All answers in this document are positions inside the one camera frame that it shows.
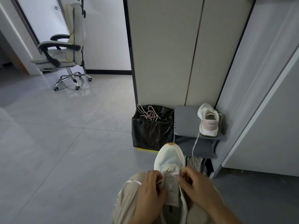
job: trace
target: chair backrest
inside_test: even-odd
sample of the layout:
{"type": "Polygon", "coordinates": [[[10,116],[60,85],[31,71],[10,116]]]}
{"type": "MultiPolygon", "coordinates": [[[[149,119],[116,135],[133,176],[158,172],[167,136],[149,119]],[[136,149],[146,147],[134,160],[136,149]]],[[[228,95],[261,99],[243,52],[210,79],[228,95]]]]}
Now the chair backrest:
{"type": "Polygon", "coordinates": [[[82,47],[83,47],[83,25],[82,21],[82,7],[79,3],[66,4],[65,8],[66,22],[68,25],[69,33],[71,35],[68,40],[69,43],[80,45],[79,51],[68,49],[68,60],[74,60],[76,64],[82,63],[82,47]]]}

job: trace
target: gray tile floor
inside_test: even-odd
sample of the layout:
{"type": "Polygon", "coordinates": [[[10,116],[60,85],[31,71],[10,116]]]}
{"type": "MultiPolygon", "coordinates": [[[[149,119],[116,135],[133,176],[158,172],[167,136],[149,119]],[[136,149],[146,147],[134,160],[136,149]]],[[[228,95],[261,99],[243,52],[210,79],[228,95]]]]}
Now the gray tile floor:
{"type": "MultiPolygon", "coordinates": [[[[132,77],[54,92],[62,74],[0,70],[1,224],[110,223],[124,182],[153,167],[156,153],[132,145],[132,77]]],[[[245,223],[298,223],[298,178],[224,170],[214,183],[245,223]]]]}

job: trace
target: chrome chair base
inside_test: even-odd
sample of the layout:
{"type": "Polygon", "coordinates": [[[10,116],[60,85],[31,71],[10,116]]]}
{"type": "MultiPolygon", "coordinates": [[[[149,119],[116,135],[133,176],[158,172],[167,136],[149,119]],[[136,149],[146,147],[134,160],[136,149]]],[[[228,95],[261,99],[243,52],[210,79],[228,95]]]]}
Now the chrome chair base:
{"type": "Polygon", "coordinates": [[[86,76],[86,77],[88,77],[88,82],[92,81],[92,77],[90,77],[89,75],[81,74],[79,71],[77,71],[77,72],[75,72],[73,74],[69,67],[66,67],[66,70],[68,71],[69,75],[62,75],[62,76],[60,76],[60,79],[58,80],[58,82],[56,83],[56,85],[55,85],[55,87],[53,89],[54,91],[58,91],[59,90],[59,88],[58,88],[58,84],[59,83],[65,81],[65,80],[68,80],[68,79],[73,80],[73,82],[75,83],[75,85],[76,85],[75,90],[80,90],[79,83],[76,80],[77,77],[81,78],[82,76],[86,76]]]}

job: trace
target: white sneaker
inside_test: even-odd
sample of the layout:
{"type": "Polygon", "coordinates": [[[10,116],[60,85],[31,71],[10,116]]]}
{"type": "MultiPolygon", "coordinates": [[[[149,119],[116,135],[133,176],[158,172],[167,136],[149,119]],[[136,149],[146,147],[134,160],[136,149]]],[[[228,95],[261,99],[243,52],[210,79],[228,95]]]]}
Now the white sneaker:
{"type": "Polygon", "coordinates": [[[198,109],[201,119],[199,131],[202,135],[216,137],[218,133],[219,113],[209,104],[205,103],[198,109]]]}
{"type": "Polygon", "coordinates": [[[176,180],[176,175],[180,175],[184,167],[185,158],[177,144],[167,143],[160,149],[155,159],[154,169],[162,173],[163,179],[160,187],[167,190],[167,198],[160,214],[162,224],[167,223],[165,217],[170,221],[178,215],[180,216],[179,224],[186,223],[188,214],[187,203],[176,180]]]}

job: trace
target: gray shoe rack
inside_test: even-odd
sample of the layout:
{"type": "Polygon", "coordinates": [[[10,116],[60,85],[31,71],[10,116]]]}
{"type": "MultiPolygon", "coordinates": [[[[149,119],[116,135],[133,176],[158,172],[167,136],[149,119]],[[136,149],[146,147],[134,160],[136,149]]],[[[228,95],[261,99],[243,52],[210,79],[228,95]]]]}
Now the gray shoe rack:
{"type": "MultiPolygon", "coordinates": [[[[192,156],[192,148],[199,132],[201,120],[197,116],[198,109],[199,107],[195,106],[176,106],[174,108],[174,142],[180,146],[185,156],[192,156]]],[[[194,156],[216,158],[216,143],[224,139],[226,137],[222,134],[221,127],[219,127],[216,137],[200,134],[194,148],[194,156]]]]}

